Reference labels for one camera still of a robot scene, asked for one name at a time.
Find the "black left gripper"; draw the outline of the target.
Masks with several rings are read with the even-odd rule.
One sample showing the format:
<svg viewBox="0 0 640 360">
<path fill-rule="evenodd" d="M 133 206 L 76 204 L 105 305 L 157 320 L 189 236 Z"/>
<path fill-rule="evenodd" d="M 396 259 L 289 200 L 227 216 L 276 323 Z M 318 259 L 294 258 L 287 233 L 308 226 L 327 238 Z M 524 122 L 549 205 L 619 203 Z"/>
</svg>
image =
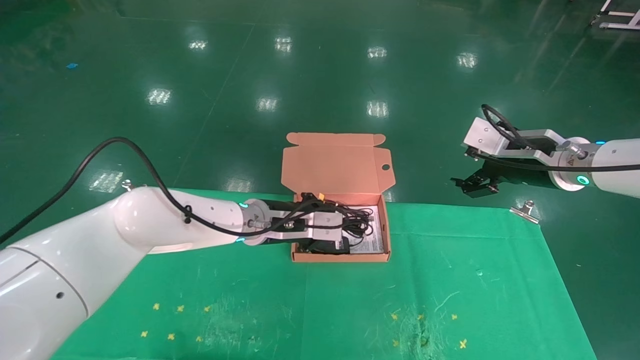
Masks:
<svg viewBox="0 0 640 360">
<path fill-rule="evenodd" d="M 306 248 L 317 241 L 314 231 L 307 227 L 312 224 L 314 215 L 322 207 L 319 199 L 305 199 L 301 202 L 280 202 L 264 200 L 266 229 L 269 232 L 260 235 L 261 245 L 299 244 Z"/>
</svg>

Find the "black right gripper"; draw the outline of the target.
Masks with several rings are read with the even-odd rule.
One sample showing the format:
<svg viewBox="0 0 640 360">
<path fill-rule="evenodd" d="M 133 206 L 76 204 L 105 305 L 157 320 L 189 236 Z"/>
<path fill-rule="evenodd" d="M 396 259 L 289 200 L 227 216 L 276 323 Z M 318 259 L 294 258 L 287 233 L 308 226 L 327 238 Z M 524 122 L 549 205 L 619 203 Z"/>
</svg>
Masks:
<svg viewBox="0 0 640 360">
<path fill-rule="evenodd" d="M 451 181 L 456 187 L 462 187 L 462 193 L 469 198 L 484 198 L 498 194 L 499 185 L 502 183 L 556 189 L 548 171 L 526 170 L 491 161 L 484 161 L 481 169 L 467 178 L 452 177 Z"/>
</svg>

